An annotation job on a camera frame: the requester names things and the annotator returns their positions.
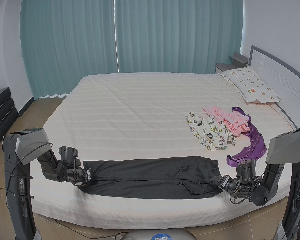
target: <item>purple satin cloth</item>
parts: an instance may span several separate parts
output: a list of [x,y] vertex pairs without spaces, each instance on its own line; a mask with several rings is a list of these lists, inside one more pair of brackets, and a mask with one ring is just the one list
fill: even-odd
[[[233,107],[232,111],[238,111],[242,115],[246,115],[244,111],[239,107]],[[251,117],[249,117],[248,127],[250,128],[249,132],[242,133],[250,138],[250,145],[244,147],[241,152],[237,155],[230,156],[227,155],[227,163],[231,167],[237,167],[238,163],[248,159],[255,159],[257,161],[261,158],[267,151],[267,147],[263,140],[263,136],[258,132],[257,128],[251,123]]]

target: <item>pink garment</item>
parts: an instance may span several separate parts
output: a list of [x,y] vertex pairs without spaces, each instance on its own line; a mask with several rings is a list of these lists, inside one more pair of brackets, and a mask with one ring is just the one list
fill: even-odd
[[238,111],[226,112],[217,106],[202,108],[207,115],[214,115],[214,119],[220,123],[222,121],[228,130],[237,137],[240,133],[250,131],[248,126],[249,117],[240,114]]

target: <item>fitted sheet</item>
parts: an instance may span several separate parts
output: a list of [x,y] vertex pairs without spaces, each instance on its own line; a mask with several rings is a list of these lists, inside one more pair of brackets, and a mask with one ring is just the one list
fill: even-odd
[[[226,163],[250,144],[240,135],[226,150],[207,150],[191,134],[185,115],[206,116],[202,106],[227,111],[239,106],[269,140],[292,130],[276,105],[247,103],[237,89],[218,74],[114,73],[81,79],[44,125],[57,158],[61,146],[79,150],[84,160],[128,160],[202,156],[218,160],[222,175],[236,175]],[[266,154],[256,173],[265,169]],[[70,183],[44,178],[41,166],[30,165],[33,211],[75,224],[107,229],[192,227],[227,221],[257,209],[244,201],[233,205],[222,192],[206,199],[132,199],[85,194]],[[268,203],[288,195],[291,164],[286,164],[278,192]]]

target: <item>nightstand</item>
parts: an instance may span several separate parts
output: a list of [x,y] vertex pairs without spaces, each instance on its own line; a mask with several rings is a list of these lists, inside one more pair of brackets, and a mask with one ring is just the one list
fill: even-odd
[[244,68],[244,67],[246,67],[246,63],[248,63],[248,58],[237,52],[234,52],[233,56],[228,56],[228,57],[232,59],[232,64],[217,63],[215,74],[218,74],[223,71],[230,70],[230,69]]

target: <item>black pants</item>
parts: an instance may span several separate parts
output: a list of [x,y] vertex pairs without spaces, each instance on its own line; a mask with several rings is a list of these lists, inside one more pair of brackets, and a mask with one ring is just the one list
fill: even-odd
[[171,157],[126,161],[84,161],[92,181],[79,189],[88,194],[145,199],[213,197],[222,190],[210,178],[220,175],[218,161]]

